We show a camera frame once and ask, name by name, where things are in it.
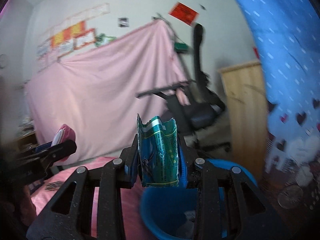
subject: pink bedspread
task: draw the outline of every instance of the pink bedspread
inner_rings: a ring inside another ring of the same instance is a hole
[[[83,164],[89,170],[104,166],[111,161],[112,157],[99,157],[96,160],[88,164]],[[69,168],[64,171],[60,171],[48,179],[45,184],[34,192],[31,196],[31,200],[36,206],[37,215],[41,212],[44,206],[49,202],[53,195],[57,191],[44,190],[45,185],[49,182],[66,181],[68,177],[76,170],[77,167]],[[94,193],[93,207],[92,207],[92,223],[91,223],[91,236],[97,237],[97,207],[98,207],[98,193],[96,190]],[[144,239],[156,239],[150,231],[145,227],[139,213],[140,199],[143,193],[143,188],[139,177],[132,189],[121,189],[121,204],[124,221],[124,231],[126,239],[128,240],[144,240]]]
[[[147,122],[165,110],[164,99],[135,94],[186,80],[171,34],[154,21],[34,76],[26,90],[38,142],[52,141],[64,123],[71,127],[78,148],[63,164],[130,146],[137,114]]]

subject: office chair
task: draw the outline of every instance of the office chair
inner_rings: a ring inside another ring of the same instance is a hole
[[[220,98],[207,88],[209,83],[208,75],[201,71],[200,65],[200,45],[202,42],[203,27],[197,24],[193,32],[194,45],[194,68],[196,81],[188,80],[173,84],[172,86],[155,88],[153,90],[145,91],[137,94],[137,98],[145,95],[154,94],[167,101],[168,111],[161,116],[162,121],[167,121],[172,117],[175,119],[178,133],[182,135],[195,135],[196,131],[205,129],[215,123],[218,117],[225,111],[226,106]],[[195,82],[201,96],[205,100],[204,103],[198,103],[190,90],[190,84]],[[176,92],[182,89],[188,97],[190,105],[182,106],[179,103]],[[166,95],[165,91],[173,90],[174,94]],[[216,145],[201,147],[199,140],[196,139],[195,148],[204,151],[212,151],[217,148],[224,147],[225,151],[230,150],[230,142],[219,143]]]

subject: wooden panel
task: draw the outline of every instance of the wooden panel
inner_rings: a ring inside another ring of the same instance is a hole
[[[230,116],[233,160],[260,179],[267,146],[267,102],[260,64],[225,68],[222,79]]]

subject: blue bucket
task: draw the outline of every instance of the blue bucket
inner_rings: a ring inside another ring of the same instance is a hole
[[[226,170],[237,166],[257,185],[256,180],[247,169],[242,166],[225,161],[210,159],[214,166]],[[223,190],[219,190],[223,201]],[[185,211],[196,210],[197,189],[183,187],[147,188],[142,196],[140,214],[147,228],[160,240],[180,240],[174,235],[177,229],[186,223]]]

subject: metal screw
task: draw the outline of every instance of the metal screw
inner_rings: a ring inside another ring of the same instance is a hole
[[[114,165],[119,165],[119,164],[122,163],[122,159],[120,159],[120,158],[115,158],[112,162],[113,162]]]
[[[84,173],[86,169],[87,169],[86,167],[81,166],[77,169],[77,173]]]
[[[232,168],[232,172],[236,173],[236,174],[239,174],[241,172],[241,169],[239,167],[235,166],[235,167]]]
[[[196,164],[203,165],[205,163],[205,160],[202,158],[196,158]]]

